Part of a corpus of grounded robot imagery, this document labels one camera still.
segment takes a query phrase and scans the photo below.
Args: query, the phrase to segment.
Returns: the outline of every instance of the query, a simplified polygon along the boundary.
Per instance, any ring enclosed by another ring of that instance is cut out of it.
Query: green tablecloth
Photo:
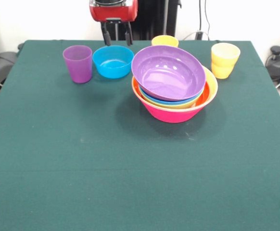
[[[210,67],[214,43],[180,47]],[[215,100],[167,124],[131,74],[71,81],[62,51],[103,42],[26,42],[0,93],[0,231],[280,231],[280,97],[252,44],[233,43]]]

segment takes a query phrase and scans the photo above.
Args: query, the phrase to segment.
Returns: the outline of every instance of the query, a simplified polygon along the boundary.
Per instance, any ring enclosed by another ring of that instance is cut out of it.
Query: bowl
[[[188,102],[194,100],[195,98],[199,97],[199,96],[202,94],[203,90],[202,90],[199,94],[197,94],[196,96],[194,96],[194,97],[192,97],[192,98],[190,98],[190,99],[187,99],[187,100],[181,100],[181,101],[164,101],[164,100],[159,100],[159,99],[156,99],[156,98],[152,97],[151,95],[147,94],[147,93],[140,87],[141,93],[144,94],[144,96],[145,96],[146,98],[148,98],[148,99],[150,99],[150,100],[152,100],[152,101],[154,101],[154,102],[156,102],[156,103],[161,103],[161,104],[166,104],[166,105],[178,105],[178,104],[188,103]]]
[[[190,99],[203,90],[206,80],[201,63],[193,55],[164,45],[139,51],[131,70],[147,94],[164,101]]]
[[[181,123],[185,122],[192,117],[194,117],[199,111],[201,111],[205,106],[207,106],[216,96],[218,91],[218,83],[213,75],[207,68],[204,68],[207,76],[207,84],[209,86],[209,94],[207,99],[204,98],[204,94],[200,96],[198,101],[196,102],[195,107],[186,108],[186,109],[168,109],[156,106],[150,102],[147,102],[145,99],[141,97],[139,84],[136,79],[132,78],[132,89],[137,96],[137,98],[143,103],[149,113],[158,120],[167,123]]]
[[[152,45],[167,45],[172,47],[178,47],[179,41],[170,35],[159,35],[152,39]]]
[[[205,84],[204,90],[207,90],[209,93],[209,87],[207,85],[207,83]],[[148,94],[146,94],[141,87],[139,87],[139,91],[141,96],[148,102],[156,105],[156,106],[160,106],[163,108],[172,108],[172,109],[184,109],[184,108],[189,108],[192,107],[193,104],[195,104],[195,102],[198,100],[198,98],[201,96],[202,92],[200,94],[198,94],[196,97],[193,97],[191,100],[184,100],[184,101],[177,101],[177,102],[168,102],[168,101],[161,101],[161,100],[157,100],[151,96],[149,96]]]
[[[134,53],[127,47],[107,46],[93,54],[93,62],[100,75],[106,78],[122,78],[129,74]]]

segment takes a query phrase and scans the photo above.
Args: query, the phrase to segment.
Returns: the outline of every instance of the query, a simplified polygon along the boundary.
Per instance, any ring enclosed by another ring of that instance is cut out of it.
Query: orange bowl
[[[132,78],[132,89],[137,98],[143,103],[150,114],[158,120],[167,123],[181,123],[194,117],[199,111],[207,106],[216,96],[218,83],[211,71],[204,67],[206,74],[206,83],[202,95],[199,97],[194,107],[186,109],[169,109],[156,106],[141,97],[139,85],[136,79]]]

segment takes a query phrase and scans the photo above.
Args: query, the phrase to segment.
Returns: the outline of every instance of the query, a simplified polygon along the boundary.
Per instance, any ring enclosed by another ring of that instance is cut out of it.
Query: pink bowl
[[[181,123],[194,117],[199,111],[207,106],[217,94],[218,83],[215,76],[206,67],[204,67],[204,70],[206,74],[206,82],[209,86],[209,96],[205,102],[201,102],[200,104],[197,103],[195,107],[186,109],[168,109],[156,106],[141,97],[139,84],[134,77],[132,78],[131,85],[137,98],[141,100],[143,105],[153,117],[167,123]]]

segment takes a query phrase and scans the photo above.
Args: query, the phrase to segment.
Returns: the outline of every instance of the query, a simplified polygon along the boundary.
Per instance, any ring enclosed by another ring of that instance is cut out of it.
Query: plastic cup
[[[75,83],[86,83],[92,78],[92,50],[84,45],[75,45],[63,51],[68,72]]]
[[[159,35],[152,39],[152,45],[167,45],[172,47],[178,47],[179,41],[170,35]]]
[[[216,78],[228,78],[241,54],[241,50],[230,43],[212,46],[212,72]]]

